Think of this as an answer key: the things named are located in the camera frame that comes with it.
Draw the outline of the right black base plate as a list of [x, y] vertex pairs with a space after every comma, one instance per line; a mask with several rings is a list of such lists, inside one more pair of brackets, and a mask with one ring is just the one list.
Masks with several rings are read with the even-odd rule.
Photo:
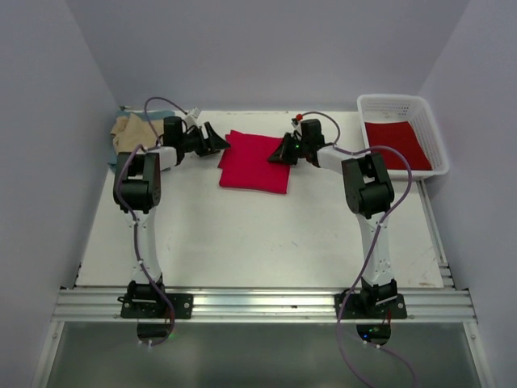
[[352, 293], [341, 311], [346, 292], [336, 293], [334, 295], [334, 309], [336, 317], [341, 319], [406, 319], [408, 317], [406, 303], [401, 294], [393, 301], [386, 302], [375, 306], [366, 307], [364, 301], [358, 293]]

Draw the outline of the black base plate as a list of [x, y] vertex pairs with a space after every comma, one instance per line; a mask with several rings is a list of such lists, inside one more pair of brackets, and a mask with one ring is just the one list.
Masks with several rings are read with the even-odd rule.
[[124, 295], [117, 298], [122, 304], [120, 316], [134, 319], [160, 319], [170, 317], [170, 308], [174, 309], [175, 319], [190, 319], [193, 310], [193, 295], [189, 293], [167, 293], [166, 302], [162, 297], [154, 299], [131, 299]]
[[336, 317], [341, 319], [406, 319], [408, 317], [406, 303], [401, 294], [393, 301], [386, 302], [375, 306], [366, 307], [364, 301], [358, 293], [352, 293], [341, 311], [346, 292], [336, 293], [334, 295], [334, 309]]

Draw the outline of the dark red folded shirt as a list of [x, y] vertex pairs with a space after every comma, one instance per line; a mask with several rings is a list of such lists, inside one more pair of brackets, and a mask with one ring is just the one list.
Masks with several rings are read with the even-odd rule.
[[430, 171], [429, 160], [407, 121], [395, 123], [365, 123], [370, 146], [388, 146], [402, 154], [412, 171]]

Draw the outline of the aluminium mounting rail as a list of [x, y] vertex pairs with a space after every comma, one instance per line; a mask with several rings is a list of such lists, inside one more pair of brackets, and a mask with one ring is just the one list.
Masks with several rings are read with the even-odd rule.
[[[332, 323], [337, 289], [172, 289], [193, 296], [191, 323]], [[76, 288], [59, 292], [54, 322], [121, 322], [122, 288]], [[472, 323], [468, 291], [402, 289], [407, 323]]]

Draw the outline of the beige crumpled shirt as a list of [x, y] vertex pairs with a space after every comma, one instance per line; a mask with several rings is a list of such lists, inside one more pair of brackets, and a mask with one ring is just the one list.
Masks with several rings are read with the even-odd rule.
[[119, 116], [111, 129], [112, 144], [116, 154], [132, 152], [138, 145], [146, 149], [157, 144], [157, 135], [150, 124], [134, 113]]

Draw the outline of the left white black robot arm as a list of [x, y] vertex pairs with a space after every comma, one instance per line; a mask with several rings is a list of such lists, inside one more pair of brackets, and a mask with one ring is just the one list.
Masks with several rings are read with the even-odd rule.
[[142, 144], [117, 157], [113, 199], [132, 232], [135, 264], [126, 293], [119, 298], [122, 318], [169, 318], [189, 300], [166, 292], [158, 260], [155, 218], [162, 197], [161, 170], [178, 166], [186, 153], [217, 154], [230, 144], [206, 122], [168, 116], [163, 134], [150, 149]]

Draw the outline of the white plastic basket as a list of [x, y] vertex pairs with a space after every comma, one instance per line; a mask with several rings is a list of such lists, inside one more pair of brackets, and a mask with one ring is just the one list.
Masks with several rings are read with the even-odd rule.
[[427, 179], [448, 173], [449, 162], [432, 110], [427, 101], [416, 95], [369, 94], [357, 99], [359, 122], [366, 147], [371, 147], [365, 123], [407, 121], [429, 160], [430, 171], [412, 171], [415, 179]]

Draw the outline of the blue folded shirt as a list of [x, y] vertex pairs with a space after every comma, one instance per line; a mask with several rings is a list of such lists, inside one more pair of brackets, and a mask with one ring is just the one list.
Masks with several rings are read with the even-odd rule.
[[[144, 112], [126, 112], [126, 111], [120, 111], [118, 113], [118, 116], [129, 116], [131, 113], [136, 114], [141, 119], [146, 120], [146, 115]], [[148, 117], [150, 118], [151, 124], [153, 125], [153, 131], [158, 136], [163, 135], [163, 119], [168, 116], [174, 116], [174, 113], [172, 111], [153, 111], [148, 114]], [[112, 171], [116, 170], [116, 164], [117, 164], [117, 155], [113, 148], [113, 153], [111, 158], [108, 161], [108, 166]]]

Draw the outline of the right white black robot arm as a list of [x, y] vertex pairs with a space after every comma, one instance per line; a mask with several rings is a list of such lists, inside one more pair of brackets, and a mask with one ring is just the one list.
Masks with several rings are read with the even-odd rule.
[[349, 289], [334, 296], [341, 318], [375, 318], [397, 300], [397, 282], [389, 257], [388, 215], [395, 192], [382, 154], [348, 151], [325, 141], [319, 120], [292, 119], [294, 131], [284, 137], [268, 162], [294, 166], [304, 159], [340, 174], [349, 210], [359, 223], [364, 264]]

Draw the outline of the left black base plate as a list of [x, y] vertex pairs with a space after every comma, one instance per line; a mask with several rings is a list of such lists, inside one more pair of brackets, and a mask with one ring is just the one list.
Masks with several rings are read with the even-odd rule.
[[131, 299], [124, 295], [117, 298], [122, 304], [120, 316], [134, 319], [160, 319], [170, 317], [170, 308], [174, 309], [175, 319], [190, 319], [193, 310], [193, 295], [189, 293], [167, 293], [166, 302], [162, 297], [154, 299]]

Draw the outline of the bright red t shirt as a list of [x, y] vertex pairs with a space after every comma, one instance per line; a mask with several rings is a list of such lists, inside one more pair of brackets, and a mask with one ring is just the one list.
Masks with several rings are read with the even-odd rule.
[[231, 130], [225, 140], [230, 147], [218, 165], [220, 187], [280, 195], [288, 192], [290, 166], [267, 161], [280, 145], [280, 137]]

